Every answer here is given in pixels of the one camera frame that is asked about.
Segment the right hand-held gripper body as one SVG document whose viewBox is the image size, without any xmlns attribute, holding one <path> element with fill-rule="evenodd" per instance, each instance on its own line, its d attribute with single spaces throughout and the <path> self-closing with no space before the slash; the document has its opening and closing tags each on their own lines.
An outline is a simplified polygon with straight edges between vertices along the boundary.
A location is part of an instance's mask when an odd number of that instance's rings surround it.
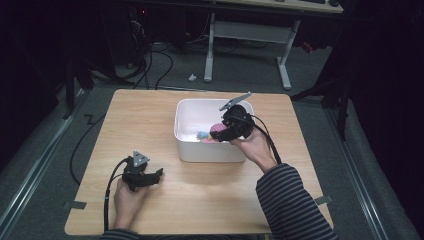
<svg viewBox="0 0 424 240">
<path fill-rule="evenodd" d="M 222 116 L 222 121 L 229 120 L 231 123 L 229 129 L 232 129 L 235 132 L 234 139 L 237 139 L 241 136 L 247 138 L 255 126 L 252 115 L 248 113 L 242 105 L 240 105 L 240 102 L 250 97 L 251 95 L 252 93 L 248 92 L 242 96 L 230 99 L 220 108 L 220 111 L 225 110 L 225 113 Z"/>
</svg>

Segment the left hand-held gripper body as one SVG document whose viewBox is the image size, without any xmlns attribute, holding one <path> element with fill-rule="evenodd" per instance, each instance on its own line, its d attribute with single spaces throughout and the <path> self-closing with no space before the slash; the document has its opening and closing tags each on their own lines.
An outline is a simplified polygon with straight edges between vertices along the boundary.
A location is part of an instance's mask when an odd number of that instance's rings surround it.
<svg viewBox="0 0 424 240">
<path fill-rule="evenodd" d="M 133 156 L 128 157 L 122 180 L 128 185 L 131 191 L 135 192 L 138 187 L 142 186 L 143 174 L 149 161 L 150 159 L 147 156 L 137 150 L 133 151 Z"/>
</svg>

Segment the pink ball rope toy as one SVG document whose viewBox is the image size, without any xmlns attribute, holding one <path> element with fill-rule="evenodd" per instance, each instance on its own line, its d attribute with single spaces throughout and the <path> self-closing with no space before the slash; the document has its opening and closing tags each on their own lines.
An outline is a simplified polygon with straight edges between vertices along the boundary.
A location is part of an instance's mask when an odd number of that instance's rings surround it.
<svg viewBox="0 0 424 240">
<path fill-rule="evenodd" d="M 222 131 L 225 129 L 225 126 L 222 123 L 217 123 L 211 126 L 208 132 L 199 131 L 196 138 L 200 141 L 201 139 L 213 139 L 210 135 L 211 131 Z"/>
</svg>

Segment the white plastic bin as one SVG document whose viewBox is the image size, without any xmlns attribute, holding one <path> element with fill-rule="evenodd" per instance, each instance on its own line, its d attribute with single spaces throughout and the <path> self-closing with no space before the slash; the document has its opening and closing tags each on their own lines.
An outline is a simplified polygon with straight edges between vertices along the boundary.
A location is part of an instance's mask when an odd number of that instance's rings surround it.
<svg viewBox="0 0 424 240">
<path fill-rule="evenodd" d="M 244 162 L 245 155 L 228 142 L 199 140 L 199 132 L 209 132 L 222 121 L 220 108 L 228 99 L 183 99 L 177 104 L 174 136 L 180 159 L 185 162 Z"/>
</svg>

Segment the person's left hand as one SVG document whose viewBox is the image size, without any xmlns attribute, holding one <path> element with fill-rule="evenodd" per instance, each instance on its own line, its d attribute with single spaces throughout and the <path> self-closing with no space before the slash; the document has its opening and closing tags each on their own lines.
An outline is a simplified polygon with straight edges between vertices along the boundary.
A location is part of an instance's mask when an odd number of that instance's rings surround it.
<svg viewBox="0 0 424 240">
<path fill-rule="evenodd" d="M 148 191 L 148 187 L 141 187 L 137 191 L 131 191 L 127 183 L 122 180 L 117 182 L 114 194 L 114 206 L 116 210 L 114 228 L 130 229 L 132 227 Z"/>
</svg>

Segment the person's right hand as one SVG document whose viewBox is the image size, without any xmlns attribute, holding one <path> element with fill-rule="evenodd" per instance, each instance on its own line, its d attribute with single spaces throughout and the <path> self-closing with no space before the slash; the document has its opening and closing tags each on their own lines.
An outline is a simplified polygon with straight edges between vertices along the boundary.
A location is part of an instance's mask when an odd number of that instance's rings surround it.
<svg viewBox="0 0 424 240">
<path fill-rule="evenodd" d="M 277 165 L 265 135 L 258 129 L 254 129 L 248 138 L 234 139 L 230 143 L 238 147 L 263 173 Z"/>
</svg>

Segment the desk with white legs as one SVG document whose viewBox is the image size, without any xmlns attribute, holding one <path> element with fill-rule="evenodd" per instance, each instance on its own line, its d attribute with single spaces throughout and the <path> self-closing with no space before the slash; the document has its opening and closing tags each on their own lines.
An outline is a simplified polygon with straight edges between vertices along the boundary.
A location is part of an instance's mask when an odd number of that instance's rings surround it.
<svg viewBox="0 0 424 240">
<path fill-rule="evenodd" d="M 218 2 L 287 9 L 294 10 L 296 13 L 342 14 L 344 11 L 338 0 L 211 0 L 214 6 Z M 295 19 L 291 27 L 216 20 L 214 13 L 210 14 L 209 20 L 208 53 L 204 72 L 205 82 L 211 82 L 213 78 L 214 40 L 216 38 L 228 38 L 284 44 L 285 48 L 282 55 L 276 58 L 276 62 L 283 88 L 285 90 L 291 89 L 286 61 L 298 32 L 299 19 Z"/>
</svg>

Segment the black metal stand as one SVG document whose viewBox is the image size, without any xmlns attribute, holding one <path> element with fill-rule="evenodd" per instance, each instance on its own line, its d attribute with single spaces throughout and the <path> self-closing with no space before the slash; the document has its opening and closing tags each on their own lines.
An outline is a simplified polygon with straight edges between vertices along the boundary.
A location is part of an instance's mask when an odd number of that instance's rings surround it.
<svg viewBox="0 0 424 240">
<path fill-rule="evenodd" d="M 348 117 L 347 108 L 349 101 L 349 92 L 352 81 L 349 79 L 334 79 L 318 83 L 310 89 L 302 91 L 290 97 L 292 101 L 299 101 L 307 96 L 322 95 L 321 106 L 324 109 L 338 109 L 338 118 L 336 129 L 342 140 L 346 140 L 345 125 Z"/>
<path fill-rule="evenodd" d="M 75 110 L 75 82 L 79 83 L 79 86 L 83 90 L 91 90 L 94 86 L 94 82 L 91 77 L 91 72 L 86 63 L 79 58 L 71 58 L 66 65 L 66 106 L 67 111 L 64 118 L 68 119 Z"/>
</svg>

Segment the metal floor rail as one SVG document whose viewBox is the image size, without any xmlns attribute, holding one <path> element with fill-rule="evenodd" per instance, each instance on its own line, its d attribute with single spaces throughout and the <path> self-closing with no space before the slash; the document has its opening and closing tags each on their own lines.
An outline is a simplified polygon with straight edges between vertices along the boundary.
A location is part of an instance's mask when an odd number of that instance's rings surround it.
<svg viewBox="0 0 424 240">
<path fill-rule="evenodd" d="M 75 118 L 64 117 L 65 95 L 59 99 L 0 173 L 0 240 L 64 234 L 64 204 L 75 195 L 67 160 Z"/>
<path fill-rule="evenodd" d="M 374 201 L 372 200 L 358 171 L 349 146 L 347 142 L 342 139 L 341 134 L 338 131 L 336 114 L 333 110 L 328 109 L 324 109 L 323 112 L 331 126 L 333 134 L 337 139 L 338 145 L 343 154 L 344 164 L 346 166 L 348 176 L 374 239 L 388 240 L 387 232 L 381 222 L 379 214 L 377 213 Z"/>
</svg>

